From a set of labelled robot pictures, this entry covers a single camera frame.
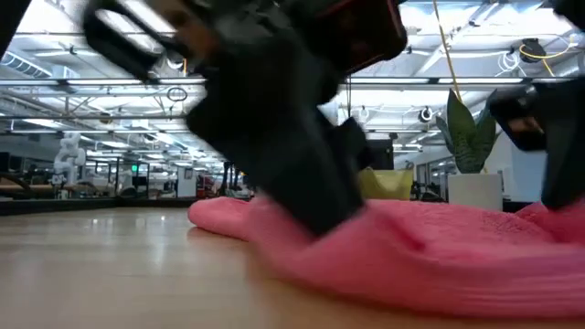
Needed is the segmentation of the black tripod stand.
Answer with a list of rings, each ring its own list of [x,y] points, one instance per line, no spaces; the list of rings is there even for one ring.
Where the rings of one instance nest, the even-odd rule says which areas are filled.
[[[241,171],[234,165],[233,162],[224,162],[223,167],[223,176],[220,187],[218,189],[218,195],[243,198],[242,188],[239,186],[239,177]]]

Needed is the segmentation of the potted plant in white pot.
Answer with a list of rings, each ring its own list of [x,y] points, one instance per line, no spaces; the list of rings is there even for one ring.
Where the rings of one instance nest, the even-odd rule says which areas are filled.
[[[495,118],[487,109],[474,118],[456,93],[450,90],[446,117],[438,117],[436,125],[457,169],[455,175],[447,178],[448,201],[454,205],[502,209],[502,178],[484,171],[497,138]]]

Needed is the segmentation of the white cabinet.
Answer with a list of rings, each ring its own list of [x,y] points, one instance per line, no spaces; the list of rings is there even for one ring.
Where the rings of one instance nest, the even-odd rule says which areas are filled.
[[[197,173],[193,168],[178,168],[176,192],[178,197],[192,197],[197,195]]]

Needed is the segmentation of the yellow translucent plastic bin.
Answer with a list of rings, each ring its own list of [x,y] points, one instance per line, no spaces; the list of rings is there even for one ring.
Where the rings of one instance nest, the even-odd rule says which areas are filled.
[[[374,170],[365,168],[357,176],[359,190],[365,199],[410,200],[413,180],[412,169]]]

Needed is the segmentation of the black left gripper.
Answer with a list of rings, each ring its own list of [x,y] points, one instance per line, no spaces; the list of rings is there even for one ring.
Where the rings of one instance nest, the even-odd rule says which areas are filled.
[[[123,0],[89,0],[83,9],[88,45],[134,78],[158,84],[154,69],[163,59],[185,59],[187,72],[209,78],[246,58],[282,62],[294,50],[307,51],[290,19],[272,0],[140,0],[175,29],[157,32]],[[141,48],[108,23],[114,13],[160,47]],[[296,113],[283,108],[237,111],[211,99],[186,116],[187,128],[250,176],[251,182],[299,224],[321,236],[365,204],[353,160],[336,155],[329,143],[334,126],[317,108]]]

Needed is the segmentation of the black rectangular screen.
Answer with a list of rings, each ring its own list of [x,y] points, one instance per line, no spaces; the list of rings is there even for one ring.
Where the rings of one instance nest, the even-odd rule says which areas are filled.
[[[372,169],[394,169],[394,147],[392,140],[368,140],[367,146],[371,154],[372,162],[370,167]]]

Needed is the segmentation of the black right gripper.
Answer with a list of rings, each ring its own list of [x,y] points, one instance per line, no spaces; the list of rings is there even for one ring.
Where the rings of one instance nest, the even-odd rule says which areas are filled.
[[[585,76],[500,90],[487,109],[517,148],[547,150],[546,207],[560,209],[585,197]]]

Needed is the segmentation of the pink microfiber towel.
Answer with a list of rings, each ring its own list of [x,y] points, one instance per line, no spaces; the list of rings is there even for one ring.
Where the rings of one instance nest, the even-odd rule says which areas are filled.
[[[318,238],[267,198],[198,201],[188,217],[248,241],[288,281],[361,302],[471,317],[585,317],[585,200],[505,213],[378,199]]]

